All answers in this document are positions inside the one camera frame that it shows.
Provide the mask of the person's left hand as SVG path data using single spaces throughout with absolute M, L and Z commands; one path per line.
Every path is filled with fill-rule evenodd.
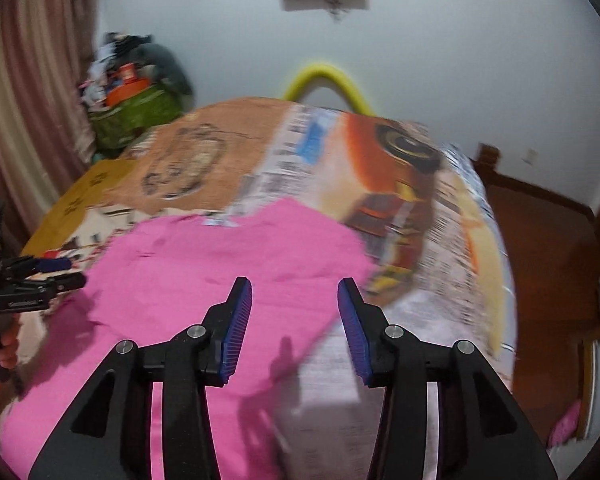
M 18 334 L 20 332 L 20 314 L 16 313 L 1 328 L 0 365 L 6 370 L 13 370 L 18 363 Z

